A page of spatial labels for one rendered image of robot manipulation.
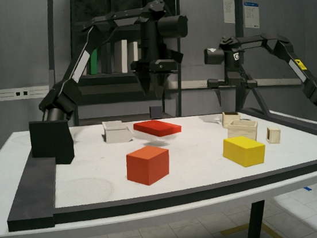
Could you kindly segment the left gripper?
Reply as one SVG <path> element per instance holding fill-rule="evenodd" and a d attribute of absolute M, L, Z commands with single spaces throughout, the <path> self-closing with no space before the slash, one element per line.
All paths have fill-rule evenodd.
<path fill-rule="evenodd" d="M 236 68 L 239 70 L 239 65 L 225 65 L 225 72 L 226 72 L 227 68 L 229 68 L 230 71 L 235 71 Z M 248 82 L 248 84 L 247 84 L 247 82 Z M 219 84 L 219 83 L 227 84 L 225 81 L 218 81 L 217 79 L 216 80 L 208 80 L 208 87 L 211 87 L 212 90 L 216 90 L 216 95 L 218 96 L 219 105 L 221 106 L 221 94 L 220 94 L 219 86 L 228 86 L 228 85 Z M 241 82 L 241 86 L 244 86 L 243 92 L 242 92 L 242 107 L 243 107 L 249 91 L 253 90 L 252 88 L 257 88 L 257 81 L 247 79 L 246 82 Z"/>

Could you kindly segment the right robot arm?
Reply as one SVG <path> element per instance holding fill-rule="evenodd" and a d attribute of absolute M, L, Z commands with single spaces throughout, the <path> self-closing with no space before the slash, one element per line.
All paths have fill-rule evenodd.
<path fill-rule="evenodd" d="M 106 21 L 111 27 L 104 35 L 95 24 Z M 79 46 L 62 81 L 53 85 L 38 106 L 39 110 L 44 112 L 42 121 L 67 120 L 68 123 L 82 95 L 77 88 L 93 51 L 108 41 L 116 29 L 121 26 L 140 25 L 141 40 L 161 40 L 161 37 L 174 39 L 187 36 L 187 21 L 185 14 L 172 16 L 163 0 L 149 2 L 145 7 L 138 9 L 111 11 L 105 16 L 91 19 L 82 26 Z M 184 54 L 168 49 L 167 45 L 164 45 L 163 60 L 174 59 L 181 65 Z"/>

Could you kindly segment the orange cube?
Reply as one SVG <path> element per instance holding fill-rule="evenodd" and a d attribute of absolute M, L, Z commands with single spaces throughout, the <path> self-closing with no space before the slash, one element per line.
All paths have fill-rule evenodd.
<path fill-rule="evenodd" d="M 127 179 L 150 186 L 169 174 L 169 150 L 146 146 L 126 155 Z"/>

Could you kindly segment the white open tray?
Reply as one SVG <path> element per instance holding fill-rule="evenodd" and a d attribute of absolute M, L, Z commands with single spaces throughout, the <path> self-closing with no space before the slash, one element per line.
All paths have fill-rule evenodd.
<path fill-rule="evenodd" d="M 102 124 L 107 144 L 127 143 L 134 136 L 132 130 L 124 125 L 122 121 L 108 121 L 102 122 Z"/>

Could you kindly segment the red flat rectangular block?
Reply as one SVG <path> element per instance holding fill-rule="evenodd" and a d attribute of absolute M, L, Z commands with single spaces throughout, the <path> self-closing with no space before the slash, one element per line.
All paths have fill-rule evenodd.
<path fill-rule="evenodd" d="M 163 137 L 181 132 L 181 125 L 150 120 L 133 124 L 133 129 L 150 135 Z"/>

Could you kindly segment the yellow rectangular block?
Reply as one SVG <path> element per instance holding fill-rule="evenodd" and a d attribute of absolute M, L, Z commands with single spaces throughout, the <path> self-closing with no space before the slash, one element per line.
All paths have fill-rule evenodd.
<path fill-rule="evenodd" d="M 265 144 L 243 136 L 223 139 L 223 157 L 243 167 L 264 163 Z"/>

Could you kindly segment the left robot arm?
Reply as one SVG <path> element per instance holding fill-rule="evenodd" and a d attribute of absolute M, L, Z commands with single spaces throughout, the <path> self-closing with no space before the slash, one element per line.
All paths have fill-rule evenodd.
<path fill-rule="evenodd" d="M 271 49 L 268 40 L 277 40 L 274 49 Z M 285 60 L 293 69 L 295 74 L 304 84 L 303 93 L 317 107 L 317 78 L 314 77 L 303 62 L 296 56 L 291 42 L 278 34 L 265 34 L 236 38 L 234 36 L 223 36 L 218 49 L 204 49 L 205 64 L 237 64 L 239 65 L 239 53 L 244 53 L 244 49 L 262 47 L 271 55 Z M 309 80 L 309 81 L 308 81 Z M 236 68 L 235 71 L 226 69 L 225 82 L 228 86 L 241 86 L 241 82 L 246 82 L 246 73 Z"/>

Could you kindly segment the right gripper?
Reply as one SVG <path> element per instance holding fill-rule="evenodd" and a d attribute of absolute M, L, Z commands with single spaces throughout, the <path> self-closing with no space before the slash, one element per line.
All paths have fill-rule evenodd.
<path fill-rule="evenodd" d="M 163 60 L 164 46 L 158 39 L 141 40 L 138 45 L 141 49 L 141 59 L 130 64 L 130 70 L 135 70 L 133 73 L 145 95 L 149 95 L 151 79 L 156 97 L 161 98 L 166 80 L 173 74 L 171 70 L 177 70 L 177 62 L 174 59 Z"/>

